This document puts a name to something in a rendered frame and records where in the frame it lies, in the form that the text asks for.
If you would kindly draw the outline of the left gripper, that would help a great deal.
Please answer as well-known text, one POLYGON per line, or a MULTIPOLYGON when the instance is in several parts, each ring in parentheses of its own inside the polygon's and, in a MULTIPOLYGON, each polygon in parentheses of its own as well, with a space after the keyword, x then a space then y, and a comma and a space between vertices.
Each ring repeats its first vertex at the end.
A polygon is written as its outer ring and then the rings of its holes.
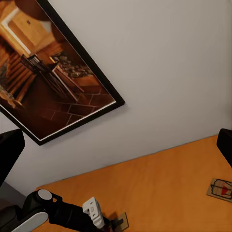
MULTIPOLYGON (((103 217, 104 223, 108 224, 109 219, 103 217)), ((72 211, 70 218, 64 228, 76 230, 79 232, 104 232, 97 228, 89 214, 83 213, 83 208, 78 205, 72 204, 72 211)))

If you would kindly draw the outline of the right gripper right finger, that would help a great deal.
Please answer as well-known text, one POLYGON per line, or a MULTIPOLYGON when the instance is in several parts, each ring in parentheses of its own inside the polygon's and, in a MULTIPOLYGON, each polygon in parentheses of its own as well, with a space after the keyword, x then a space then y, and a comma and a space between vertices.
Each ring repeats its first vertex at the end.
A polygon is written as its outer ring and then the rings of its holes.
POLYGON ((217 146, 232 167, 232 130, 222 128, 217 137, 217 146))

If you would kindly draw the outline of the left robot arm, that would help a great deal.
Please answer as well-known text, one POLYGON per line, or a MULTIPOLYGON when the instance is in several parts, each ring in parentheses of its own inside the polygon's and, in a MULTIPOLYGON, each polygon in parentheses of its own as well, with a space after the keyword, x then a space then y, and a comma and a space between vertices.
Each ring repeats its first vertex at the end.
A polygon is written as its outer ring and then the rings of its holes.
POLYGON ((61 196, 46 189, 39 189, 28 195, 22 209, 15 204, 0 210, 0 232, 31 232, 47 220, 79 232, 104 232, 100 228, 110 222, 103 217, 95 197, 81 207, 63 202, 61 196), (53 202, 53 198, 57 201, 53 202))

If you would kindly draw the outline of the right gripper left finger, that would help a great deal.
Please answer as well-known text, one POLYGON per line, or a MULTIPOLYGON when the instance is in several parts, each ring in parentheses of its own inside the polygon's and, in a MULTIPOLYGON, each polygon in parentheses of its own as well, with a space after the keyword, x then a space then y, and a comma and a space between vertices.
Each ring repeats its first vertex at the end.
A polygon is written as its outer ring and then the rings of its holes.
POLYGON ((0 134, 0 187, 24 148, 25 139, 20 128, 0 134))

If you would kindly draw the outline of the mousetrap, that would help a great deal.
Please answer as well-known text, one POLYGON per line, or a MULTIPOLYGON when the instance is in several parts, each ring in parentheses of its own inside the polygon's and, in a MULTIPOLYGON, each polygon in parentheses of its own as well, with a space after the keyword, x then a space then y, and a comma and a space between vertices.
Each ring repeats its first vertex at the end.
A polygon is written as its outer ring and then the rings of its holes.
POLYGON ((104 232, 123 232, 127 228, 129 228, 129 223, 127 214, 124 212, 108 224, 105 224, 100 230, 104 232))
POLYGON ((232 203, 232 182, 212 178, 206 195, 232 203))

